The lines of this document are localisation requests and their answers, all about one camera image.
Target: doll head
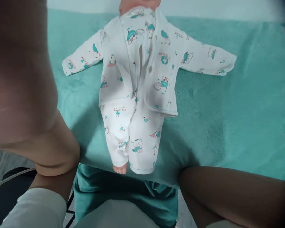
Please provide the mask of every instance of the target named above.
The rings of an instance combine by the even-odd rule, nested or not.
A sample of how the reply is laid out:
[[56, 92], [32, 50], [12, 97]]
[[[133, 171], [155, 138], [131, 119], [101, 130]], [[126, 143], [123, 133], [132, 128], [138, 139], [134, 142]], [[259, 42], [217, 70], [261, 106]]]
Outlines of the doll head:
[[159, 7], [161, 0], [121, 0], [119, 5], [120, 16], [124, 15], [130, 9], [143, 6], [155, 11]]

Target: teal fabric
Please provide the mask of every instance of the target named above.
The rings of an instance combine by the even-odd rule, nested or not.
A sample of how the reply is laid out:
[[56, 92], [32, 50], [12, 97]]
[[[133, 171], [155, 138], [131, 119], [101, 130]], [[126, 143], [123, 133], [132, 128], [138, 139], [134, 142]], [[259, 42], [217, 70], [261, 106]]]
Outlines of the teal fabric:
[[163, 184], [79, 164], [74, 182], [74, 196], [77, 221], [107, 200], [128, 200], [159, 227], [174, 228], [176, 225], [177, 190]]
[[[98, 107], [103, 64], [65, 76], [61, 62], [116, 15], [49, 11], [58, 108], [82, 147], [83, 164], [112, 171]], [[282, 25], [167, 17], [204, 43], [237, 55], [226, 76], [179, 70], [179, 115], [166, 118], [154, 172], [127, 175], [178, 188], [186, 166], [233, 168], [285, 180], [285, 33]]]

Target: towel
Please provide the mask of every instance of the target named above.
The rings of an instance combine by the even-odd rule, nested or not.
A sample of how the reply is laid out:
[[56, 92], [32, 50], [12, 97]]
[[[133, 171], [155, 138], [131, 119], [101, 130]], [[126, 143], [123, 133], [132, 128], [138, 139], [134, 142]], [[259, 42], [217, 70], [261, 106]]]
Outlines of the towel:
[[[80, 143], [80, 162], [112, 172], [98, 107], [103, 64], [65, 76], [61, 62], [115, 16], [49, 10], [48, 22], [58, 109]], [[179, 115], [165, 119], [156, 169], [149, 175], [128, 169], [127, 175], [179, 188], [179, 171], [200, 165], [285, 180], [285, 24], [167, 19], [194, 39], [235, 54], [237, 62], [226, 76], [179, 70]]]

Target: doll foot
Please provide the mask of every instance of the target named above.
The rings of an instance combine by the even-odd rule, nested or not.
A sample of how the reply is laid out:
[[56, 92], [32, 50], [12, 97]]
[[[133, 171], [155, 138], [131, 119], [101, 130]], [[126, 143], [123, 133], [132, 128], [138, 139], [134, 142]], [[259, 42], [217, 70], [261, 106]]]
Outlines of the doll foot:
[[126, 174], [127, 173], [127, 166], [128, 164], [124, 164], [123, 166], [121, 167], [117, 167], [115, 165], [113, 165], [113, 169], [116, 173], [119, 173], [119, 174]]

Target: person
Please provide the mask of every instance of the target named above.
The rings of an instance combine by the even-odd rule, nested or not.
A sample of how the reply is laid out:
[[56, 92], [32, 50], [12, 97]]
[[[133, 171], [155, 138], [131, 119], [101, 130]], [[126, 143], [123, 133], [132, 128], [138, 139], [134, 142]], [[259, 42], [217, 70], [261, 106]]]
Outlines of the person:
[[[78, 165], [79, 144], [57, 110], [46, 0], [0, 1], [0, 149], [38, 172], [1, 227], [62, 227], [76, 171], [76, 227], [175, 226], [177, 190]], [[285, 181], [215, 167], [185, 168], [178, 180], [199, 228], [285, 227]]]

